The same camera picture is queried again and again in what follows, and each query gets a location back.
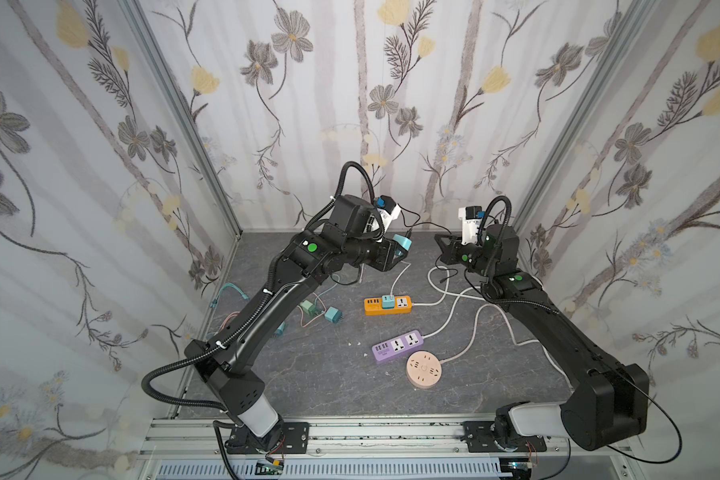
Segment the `pink round power strip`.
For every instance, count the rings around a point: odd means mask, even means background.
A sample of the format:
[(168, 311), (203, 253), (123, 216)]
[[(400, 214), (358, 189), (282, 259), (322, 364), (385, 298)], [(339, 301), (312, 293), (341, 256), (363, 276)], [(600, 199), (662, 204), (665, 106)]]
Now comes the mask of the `pink round power strip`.
[(416, 351), (406, 361), (406, 376), (415, 388), (430, 389), (442, 378), (441, 362), (430, 352)]

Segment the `orange power strip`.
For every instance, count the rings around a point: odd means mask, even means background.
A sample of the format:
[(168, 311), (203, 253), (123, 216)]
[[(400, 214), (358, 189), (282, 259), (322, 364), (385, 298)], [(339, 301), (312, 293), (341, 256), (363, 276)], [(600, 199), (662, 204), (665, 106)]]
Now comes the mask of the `orange power strip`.
[(408, 314), (413, 305), (409, 296), (383, 295), (381, 297), (364, 300), (364, 313), (366, 316), (385, 316)]

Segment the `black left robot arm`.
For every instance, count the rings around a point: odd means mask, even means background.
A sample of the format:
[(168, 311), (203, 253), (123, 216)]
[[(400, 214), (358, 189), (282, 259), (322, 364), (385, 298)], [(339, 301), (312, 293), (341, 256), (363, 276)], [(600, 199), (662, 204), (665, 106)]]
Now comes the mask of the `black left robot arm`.
[(387, 195), (373, 202), (338, 196), (328, 218), (295, 234), (273, 258), (264, 285), (240, 313), (210, 340), (186, 348), (215, 397), (213, 408), (246, 427), (263, 447), (279, 440), (283, 421), (252, 371), (256, 358), (291, 312), (333, 274), (363, 265), (386, 272), (406, 258), (410, 238), (386, 232), (401, 212)]

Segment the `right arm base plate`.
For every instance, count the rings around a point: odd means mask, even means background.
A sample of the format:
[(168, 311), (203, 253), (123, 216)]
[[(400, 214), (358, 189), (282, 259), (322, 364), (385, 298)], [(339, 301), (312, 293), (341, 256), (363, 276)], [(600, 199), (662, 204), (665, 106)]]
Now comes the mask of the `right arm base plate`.
[(510, 439), (500, 442), (493, 428), (493, 421), (465, 421), (461, 424), (469, 453), (541, 453), (547, 451), (543, 438), (538, 436)]

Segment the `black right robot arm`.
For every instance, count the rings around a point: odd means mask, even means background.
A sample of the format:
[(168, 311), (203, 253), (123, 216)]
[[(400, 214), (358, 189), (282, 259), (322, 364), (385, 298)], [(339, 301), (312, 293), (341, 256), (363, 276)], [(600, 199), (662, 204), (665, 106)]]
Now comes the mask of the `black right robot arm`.
[(492, 224), (483, 234), (481, 244), (436, 235), (441, 262), (479, 275), (477, 292), (523, 324), (573, 387), (562, 403), (516, 402), (497, 409), (492, 428), (495, 443), (513, 449), (532, 436), (549, 436), (567, 438), (593, 451), (643, 433), (647, 373), (596, 345), (554, 305), (542, 284), (520, 269), (519, 238), (513, 228)]

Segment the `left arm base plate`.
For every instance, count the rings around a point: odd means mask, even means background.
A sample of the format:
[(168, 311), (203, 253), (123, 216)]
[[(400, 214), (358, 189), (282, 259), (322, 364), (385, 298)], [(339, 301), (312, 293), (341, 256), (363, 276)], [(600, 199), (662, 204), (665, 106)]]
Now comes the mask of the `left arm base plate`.
[(278, 422), (264, 437), (257, 437), (247, 426), (237, 426), (222, 434), (228, 454), (305, 454), (309, 441), (308, 422)]

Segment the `purple power strip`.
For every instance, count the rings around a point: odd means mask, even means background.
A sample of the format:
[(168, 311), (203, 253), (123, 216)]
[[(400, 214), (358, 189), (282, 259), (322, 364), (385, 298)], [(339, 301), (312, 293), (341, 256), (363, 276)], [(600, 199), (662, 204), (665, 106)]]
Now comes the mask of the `purple power strip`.
[(420, 350), (424, 345), (424, 338), (418, 330), (398, 335), (392, 339), (382, 341), (372, 347), (372, 354), (377, 364), (382, 364)]

